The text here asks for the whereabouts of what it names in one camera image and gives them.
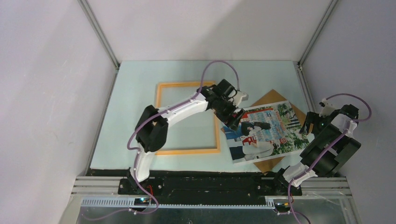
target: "wooden picture frame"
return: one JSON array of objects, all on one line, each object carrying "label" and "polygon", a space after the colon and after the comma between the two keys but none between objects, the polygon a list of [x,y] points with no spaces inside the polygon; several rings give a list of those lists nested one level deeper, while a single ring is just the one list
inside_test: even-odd
[{"label": "wooden picture frame", "polygon": [[[199,88],[200,82],[174,82],[174,83],[159,83],[156,94],[156,108],[160,108],[162,101],[162,92],[164,88],[180,88],[180,87],[196,87]],[[215,84],[215,81],[204,81],[203,85],[211,86]],[[214,135],[215,135],[215,146],[214,147],[203,147],[203,148],[182,148],[182,149],[167,149],[159,150],[156,155],[177,155],[177,154],[209,154],[209,153],[220,153],[220,136],[219,136],[219,121],[216,115],[213,114],[214,122]]]}]

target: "dark hair in picture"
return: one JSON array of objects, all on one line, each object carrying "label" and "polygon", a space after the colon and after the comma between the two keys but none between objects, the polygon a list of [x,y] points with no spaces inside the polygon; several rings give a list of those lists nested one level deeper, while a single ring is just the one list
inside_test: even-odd
[{"label": "dark hair in picture", "polygon": [[248,122],[248,121],[243,121],[240,123],[241,126],[241,132],[244,136],[248,136],[250,130],[248,128],[254,128],[255,126],[260,127],[262,130],[269,130],[271,128],[271,124],[265,123],[265,122]]}]

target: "white wall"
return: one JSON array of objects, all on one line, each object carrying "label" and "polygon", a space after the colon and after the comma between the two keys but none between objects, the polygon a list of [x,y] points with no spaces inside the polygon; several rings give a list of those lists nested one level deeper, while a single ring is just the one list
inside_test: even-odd
[{"label": "white wall", "polygon": [[114,70],[76,0],[0,8],[1,222],[57,223]]},{"label": "white wall", "polygon": [[394,0],[340,1],[303,65],[316,102],[349,92],[373,108],[372,119],[355,130],[361,149],[342,169],[364,224],[395,223],[395,22]]},{"label": "white wall", "polygon": [[91,0],[119,60],[295,60],[330,0]]}]

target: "white table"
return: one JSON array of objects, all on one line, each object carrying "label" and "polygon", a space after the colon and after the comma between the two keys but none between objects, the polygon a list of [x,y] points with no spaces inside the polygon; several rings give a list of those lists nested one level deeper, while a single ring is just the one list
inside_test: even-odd
[{"label": "white table", "polygon": [[[98,143],[93,154],[92,169],[127,169],[133,166],[135,151],[127,150],[127,141],[133,133],[143,109],[155,102],[156,85],[160,82],[198,81],[210,61],[124,61],[105,115]],[[249,94],[241,103],[248,107],[271,89],[275,89],[301,111],[307,112],[300,82],[292,61],[230,61],[238,71],[240,89]],[[205,80],[219,82],[226,79],[236,86],[233,71],[225,64],[215,63]],[[158,155],[152,170],[259,172],[254,164],[234,165],[220,133],[221,153],[192,155]],[[274,170],[294,165],[298,155],[284,158]]]}]

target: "cardboard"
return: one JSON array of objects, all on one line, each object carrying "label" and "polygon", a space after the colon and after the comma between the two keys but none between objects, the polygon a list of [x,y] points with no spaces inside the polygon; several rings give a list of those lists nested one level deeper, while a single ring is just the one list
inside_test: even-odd
[{"label": "cardboard", "polygon": [[[259,106],[263,104],[272,104],[276,102],[281,102],[287,100],[284,98],[281,94],[279,94],[275,90],[269,91],[267,94],[265,94],[263,97],[261,97],[259,100],[257,100],[252,106]],[[296,116],[298,118],[298,121],[300,121],[300,124],[303,125],[305,121],[305,113],[303,113],[301,110],[299,110],[297,107],[295,107],[293,104],[291,104],[291,107],[293,108],[294,112],[296,113]],[[261,162],[255,162],[255,165],[261,172],[267,172],[271,171],[272,168],[274,168],[281,160],[283,157],[279,158],[274,158],[271,160],[265,160]]]}]

